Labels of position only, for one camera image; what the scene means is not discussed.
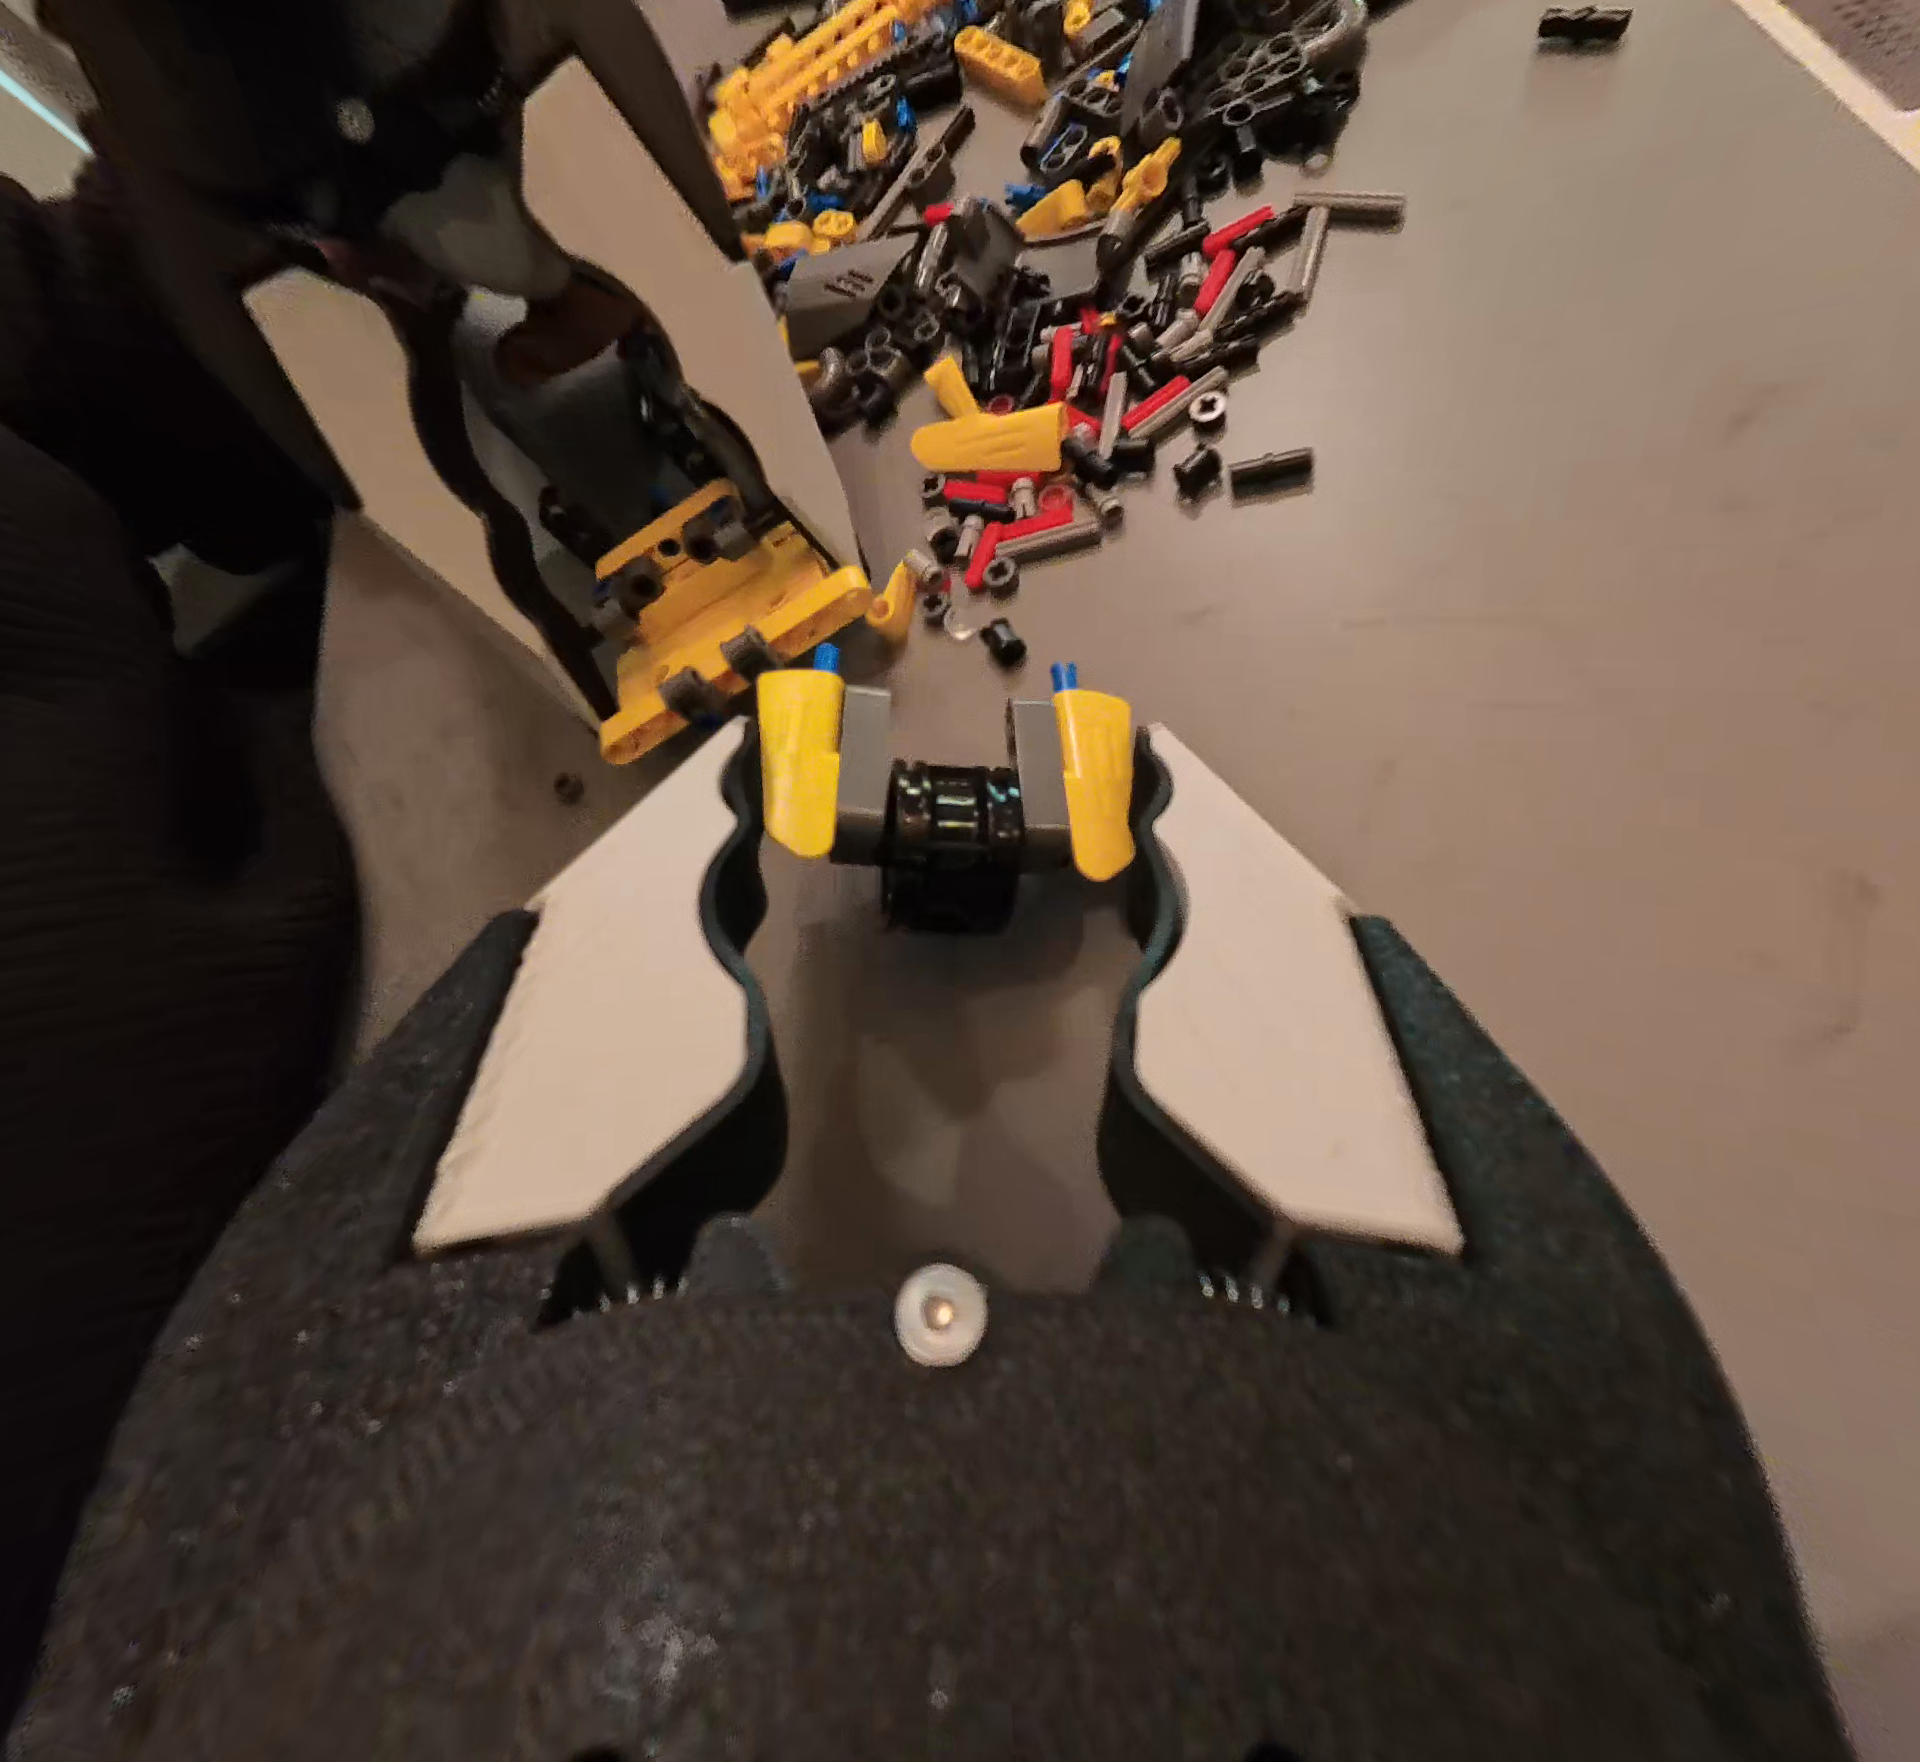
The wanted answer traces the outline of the yellow toy brick frame assembly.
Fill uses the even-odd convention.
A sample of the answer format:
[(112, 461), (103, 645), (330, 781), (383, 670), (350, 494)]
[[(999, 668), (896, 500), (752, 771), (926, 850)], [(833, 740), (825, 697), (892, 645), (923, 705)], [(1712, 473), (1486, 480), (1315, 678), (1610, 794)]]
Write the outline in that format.
[(725, 718), (768, 670), (800, 668), (900, 590), (858, 535), (775, 488), (745, 430), (633, 323), (539, 390), (538, 524), (572, 565), (600, 758), (636, 765)]

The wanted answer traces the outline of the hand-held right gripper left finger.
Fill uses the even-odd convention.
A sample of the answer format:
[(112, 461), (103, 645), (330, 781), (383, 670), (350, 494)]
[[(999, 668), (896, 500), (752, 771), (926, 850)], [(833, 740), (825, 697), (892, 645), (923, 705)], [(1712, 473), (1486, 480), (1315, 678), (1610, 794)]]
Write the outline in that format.
[(605, 1284), (686, 1271), (786, 1161), (756, 731), (723, 721), (535, 900), (413, 1252), (560, 1237)]

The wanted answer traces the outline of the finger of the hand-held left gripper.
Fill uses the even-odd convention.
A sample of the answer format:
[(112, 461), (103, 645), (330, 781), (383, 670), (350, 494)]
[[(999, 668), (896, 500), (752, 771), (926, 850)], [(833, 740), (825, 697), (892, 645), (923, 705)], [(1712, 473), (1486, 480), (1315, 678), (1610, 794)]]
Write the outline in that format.
[(832, 565), (858, 561), (843, 480), (670, 63), (636, 50), (598, 79), (563, 50), (510, 66), (510, 84), (528, 218), (573, 256), (573, 280), (623, 288), (590, 298), (598, 311), (646, 307), (692, 396), (743, 444), (749, 477)]
[(362, 520), (586, 724), (589, 693), (500, 584), (482, 515), (433, 468), (409, 396), (412, 363), (390, 317), (365, 293), (285, 268), (242, 297), (300, 406), (350, 483)]

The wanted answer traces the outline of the pile of toy brick parts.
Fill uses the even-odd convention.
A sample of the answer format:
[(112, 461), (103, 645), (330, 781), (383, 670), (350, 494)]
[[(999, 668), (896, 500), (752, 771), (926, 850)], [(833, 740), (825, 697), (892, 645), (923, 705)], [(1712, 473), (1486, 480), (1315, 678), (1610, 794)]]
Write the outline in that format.
[(825, 433), (935, 390), (923, 544), (895, 605), (999, 668), (1025, 565), (1122, 523), (1163, 436), (1183, 500), (1306, 488), (1219, 461), (1232, 381), (1308, 304), (1335, 228), (1400, 194), (1318, 183), (1406, 0), (719, 0), (768, 30), (693, 79), (745, 256)]

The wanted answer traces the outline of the person's left hand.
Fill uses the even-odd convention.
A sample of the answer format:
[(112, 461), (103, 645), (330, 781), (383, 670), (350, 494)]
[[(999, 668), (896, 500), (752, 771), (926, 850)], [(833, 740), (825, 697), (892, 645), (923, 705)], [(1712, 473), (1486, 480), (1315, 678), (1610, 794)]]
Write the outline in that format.
[(490, 351), (508, 388), (539, 388), (580, 371), (646, 320), (639, 298), (590, 264), (576, 264), (558, 293), (526, 298)]

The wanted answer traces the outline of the person's left forearm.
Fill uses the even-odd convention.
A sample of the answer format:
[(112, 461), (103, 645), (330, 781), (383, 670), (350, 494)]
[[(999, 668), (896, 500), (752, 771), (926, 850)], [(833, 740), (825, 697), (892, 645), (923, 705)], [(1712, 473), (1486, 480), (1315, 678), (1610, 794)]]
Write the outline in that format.
[(325, 523), (163, 317), (109, 163), (5, 176), (5, 1702), (163, 1322), (338, 1052)]

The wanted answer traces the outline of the black wheel assembly yellow panels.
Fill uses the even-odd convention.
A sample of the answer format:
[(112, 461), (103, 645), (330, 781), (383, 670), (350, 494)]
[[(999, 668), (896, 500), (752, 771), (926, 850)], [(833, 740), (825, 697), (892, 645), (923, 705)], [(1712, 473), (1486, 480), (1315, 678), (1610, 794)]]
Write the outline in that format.
[(1006, 765), (892, 754), (892, 697), (852, 685), (838, 650), (756, 678), (763, 830), (790, 857), (868, 868), (879, 910), (915, 932), (995, 932), (1019, 881), (1119, 880), (1133, 857), (1133, 707), (1052, 668), (1003, 711)]

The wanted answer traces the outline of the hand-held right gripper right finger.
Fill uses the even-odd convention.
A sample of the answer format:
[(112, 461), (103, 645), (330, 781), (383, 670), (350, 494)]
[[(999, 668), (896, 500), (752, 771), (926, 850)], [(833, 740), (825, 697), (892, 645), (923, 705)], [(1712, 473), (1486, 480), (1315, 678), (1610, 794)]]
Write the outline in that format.
[(1133, 777), (1139, 964), (1098, 1119), (1118, 1217), (1173, 1224), (1229, 1289), (1308, 1239), (1462, 1257), (1349, 894), (1168, 724)]

